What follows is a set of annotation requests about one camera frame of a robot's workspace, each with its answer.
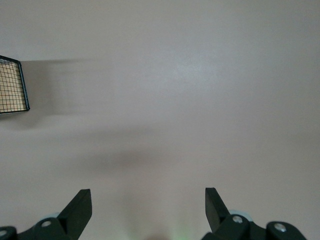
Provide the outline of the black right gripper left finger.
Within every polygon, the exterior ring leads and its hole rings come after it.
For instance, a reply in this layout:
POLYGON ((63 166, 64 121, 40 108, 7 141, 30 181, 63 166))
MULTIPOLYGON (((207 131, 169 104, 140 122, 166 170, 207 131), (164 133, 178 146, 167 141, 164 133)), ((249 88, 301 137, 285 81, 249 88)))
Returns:
POLYGON ((2 226, 2 240, 78 240, 92 217, 90 189, 81 189, 68 205, 54 217, 38 221, 26 231, 14 226, 2 226))

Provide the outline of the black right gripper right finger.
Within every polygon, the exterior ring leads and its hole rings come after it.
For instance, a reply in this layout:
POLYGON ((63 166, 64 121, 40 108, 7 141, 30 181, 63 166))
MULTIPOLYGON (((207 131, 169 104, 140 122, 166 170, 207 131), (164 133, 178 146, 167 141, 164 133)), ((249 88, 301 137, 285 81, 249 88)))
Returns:
POLYGON ((204 240, 305 240, 292 224, 270 221, 265 228, 240 213, 231 213, 214 187, 205 189, 205 214, 211 231, 204 240))

